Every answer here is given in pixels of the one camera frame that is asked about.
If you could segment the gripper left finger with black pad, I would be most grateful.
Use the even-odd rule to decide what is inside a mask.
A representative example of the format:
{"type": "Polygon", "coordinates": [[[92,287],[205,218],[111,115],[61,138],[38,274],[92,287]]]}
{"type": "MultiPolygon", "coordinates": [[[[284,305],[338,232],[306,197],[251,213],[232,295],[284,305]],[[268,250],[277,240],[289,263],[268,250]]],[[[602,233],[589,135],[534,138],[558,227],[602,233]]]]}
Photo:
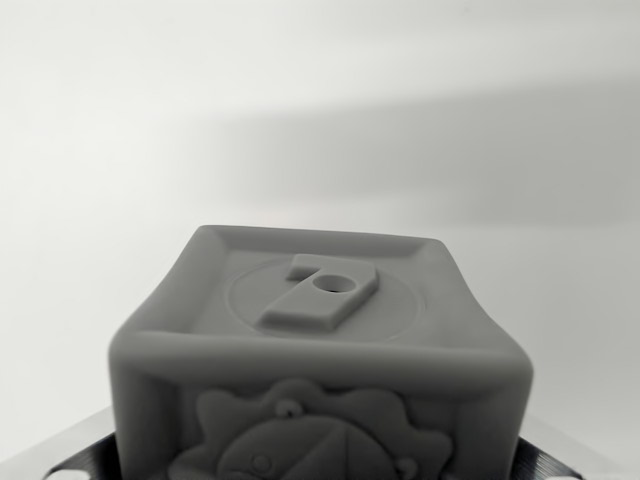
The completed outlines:
{"type": "Polygon", "coordinates": [[[46,479],[79,470],[90,479],[120,479],[111,407],[1,462],[2,479],[46,479]]]}

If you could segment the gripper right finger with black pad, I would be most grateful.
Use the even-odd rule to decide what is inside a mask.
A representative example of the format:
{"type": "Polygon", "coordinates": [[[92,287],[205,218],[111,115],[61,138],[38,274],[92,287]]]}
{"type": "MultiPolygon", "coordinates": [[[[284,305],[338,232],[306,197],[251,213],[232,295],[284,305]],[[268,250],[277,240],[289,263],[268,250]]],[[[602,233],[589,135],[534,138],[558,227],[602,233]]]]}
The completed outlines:
{"type": "Polygon", "coordinates": [[[543,420],[526,414],[511,479],[638,479],[623,467],[543,420]]]}

